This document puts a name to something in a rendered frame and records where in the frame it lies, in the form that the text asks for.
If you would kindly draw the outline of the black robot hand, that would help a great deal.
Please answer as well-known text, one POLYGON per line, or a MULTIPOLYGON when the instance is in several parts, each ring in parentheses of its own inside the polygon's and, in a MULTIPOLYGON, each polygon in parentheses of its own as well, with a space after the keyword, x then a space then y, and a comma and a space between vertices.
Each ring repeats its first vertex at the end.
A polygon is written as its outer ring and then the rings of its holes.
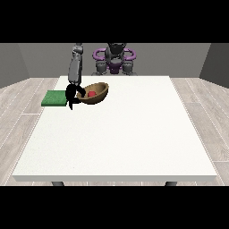
POLYGON ((79 104, 81 101, 75 97, 76 92, 80 92, 81 96, 84 98, 86 95, 86 90, 80 85, 69 84, 65 91, 66 100, 69 102, 69 107, 72 108, 73 104, 79 104))

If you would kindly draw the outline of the brown wooden bowl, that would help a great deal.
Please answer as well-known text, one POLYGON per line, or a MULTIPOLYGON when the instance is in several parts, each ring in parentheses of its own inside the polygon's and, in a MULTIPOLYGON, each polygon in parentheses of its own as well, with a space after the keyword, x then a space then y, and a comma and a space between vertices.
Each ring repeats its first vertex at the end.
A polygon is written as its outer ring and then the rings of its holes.
POLYGON ((108 93, 109 86, 105 82, 98 82, 94 84, 90 84, 84 88, 86 90, 86 95, 83 98, 80 92, 77 93, 77 98, 84 104, 87 105, 95 105, 103 101, 108 93), (89 97, 88 94, 94 91, 96 93, 95 96, 89 97))

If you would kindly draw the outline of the green square pad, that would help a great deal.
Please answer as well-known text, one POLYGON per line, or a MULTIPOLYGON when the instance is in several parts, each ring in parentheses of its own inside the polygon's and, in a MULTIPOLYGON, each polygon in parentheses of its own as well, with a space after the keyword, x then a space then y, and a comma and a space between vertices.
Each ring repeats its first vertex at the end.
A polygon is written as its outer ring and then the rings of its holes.
POLYGON ((66 106, 67 100, 64 90, 48 90, 44 96, 42 106, 66 106))

